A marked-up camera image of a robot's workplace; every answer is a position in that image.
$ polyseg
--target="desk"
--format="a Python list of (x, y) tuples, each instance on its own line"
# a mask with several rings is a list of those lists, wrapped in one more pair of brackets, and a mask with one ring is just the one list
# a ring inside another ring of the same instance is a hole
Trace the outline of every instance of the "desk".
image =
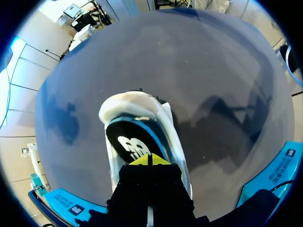
[(37, 145), (52, 189), (105, 205), (112, 192), (98, 112), (109, 96), (139, 87), (176, 114), (197, 217), (234, 209), (242, 186), (293, 139), (289, 85), (254, 26), (211, 11), (151, 11), (82, 42), (38, 92)]

